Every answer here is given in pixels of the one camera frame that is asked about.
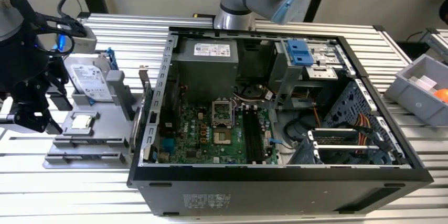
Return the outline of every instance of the aluminum extrusion table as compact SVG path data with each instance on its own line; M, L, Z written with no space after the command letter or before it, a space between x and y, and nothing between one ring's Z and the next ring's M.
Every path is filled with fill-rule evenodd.
M97 49L112 47L125 84L141 92L137 68L147 66L155 84L169 26L212 28L209 18L167 18L92 14L84 19L97 36ZM259 31L344 36L379 92L411 62L387 32L372 26L257 21ZM155 217L137 190L128 189L127 169L44 169L52 136L0 129L1 223L144 221L147 223L448 223L448 128L425 125L385 99L401 130L428 167L435 182L367 216L301 219L300 216ZM67 112L52 107L57 122Z

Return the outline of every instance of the barcode label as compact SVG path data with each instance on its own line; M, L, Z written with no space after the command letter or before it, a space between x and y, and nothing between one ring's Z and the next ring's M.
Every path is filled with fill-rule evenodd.
M196 44L195 55L231 57L231 45L224 44Z

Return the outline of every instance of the green circuit board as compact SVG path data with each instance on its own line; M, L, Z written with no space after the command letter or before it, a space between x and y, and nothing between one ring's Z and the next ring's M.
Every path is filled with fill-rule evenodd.
M181 106L179 132L169 163L175 164L247 164L243 111L235 109L235 122L231 129L212 127L212 107ZM267 164L277 164L275 146L269 146L265 132L272 132L268 112L259 111L263 154L268 147L272 153L265 156ZM231 141L221 142L231 136Z

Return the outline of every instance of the orange wire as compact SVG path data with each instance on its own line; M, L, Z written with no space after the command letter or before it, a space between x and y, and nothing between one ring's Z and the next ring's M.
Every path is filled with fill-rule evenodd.
M364 117L364 120L367 122L367 126L369 128L371 127L371 121L364 114L361 114L361 116ZM365 145L365 144L367 144L367 136L364 136L364 140L363 140L363 145Z
M320 120L319 120L319 116L317 116L317 110L316 107L313 107L313 111L315 111L315 117L316 117L316 125L320 128Z
M357 124L359 125L356 125L356 126L363 126L364 125L364 120L363 120L363 116L361 116L361 114L359 113L357 114ZM357 133L357 145L363 145L363 136L361 136L361 133Z

